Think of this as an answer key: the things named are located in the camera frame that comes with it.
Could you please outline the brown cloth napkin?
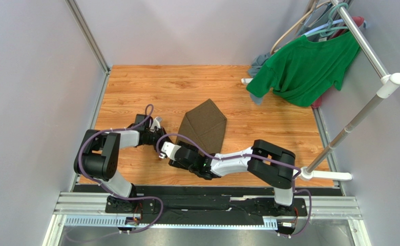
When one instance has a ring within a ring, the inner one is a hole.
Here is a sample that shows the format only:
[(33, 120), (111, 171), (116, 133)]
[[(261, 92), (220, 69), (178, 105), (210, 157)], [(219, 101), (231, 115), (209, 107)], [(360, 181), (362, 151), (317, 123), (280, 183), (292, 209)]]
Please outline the brown cloth napkin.
[(220, 153), (226, 125), (226, 116), (208, 99), (185, 113), (178, 133), (191, 139), (207, 153)]

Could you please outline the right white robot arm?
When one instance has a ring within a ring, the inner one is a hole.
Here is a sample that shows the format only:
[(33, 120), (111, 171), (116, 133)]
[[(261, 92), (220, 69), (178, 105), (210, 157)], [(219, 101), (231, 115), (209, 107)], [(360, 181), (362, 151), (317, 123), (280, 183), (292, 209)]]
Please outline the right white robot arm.
[(170, 159), (171, 166), (188, 170), (205, 180), (249, 172), (273, 187), (275, 213), (283, 215), (294, 211), (294, 175), (299, 170), (292, 151), (260, 139), (245, 150), (229, 154), (203, 153), (196, 145), (185, 142), (165, 142), (160, 151)]

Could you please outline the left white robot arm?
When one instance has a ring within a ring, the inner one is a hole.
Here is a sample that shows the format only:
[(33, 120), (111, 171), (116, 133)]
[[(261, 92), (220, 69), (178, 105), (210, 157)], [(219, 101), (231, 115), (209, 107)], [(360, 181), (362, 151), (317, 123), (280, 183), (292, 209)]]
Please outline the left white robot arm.
[(97, 182), (110, 195), (107, 197), (108, 212), (118, 209), (127, 213), (137, 211), (141, 202), (137, 199), (136, 187), (117, 171), (119, 150), (142, 145), (158, 150), (163, 145), (158, 139), (166, 134), (160, 125), (161, 118), (136, 115), (135, 122), (118, 131), (86, 131), (74, 161), (77, 174), (85, 172), (85, 177)]

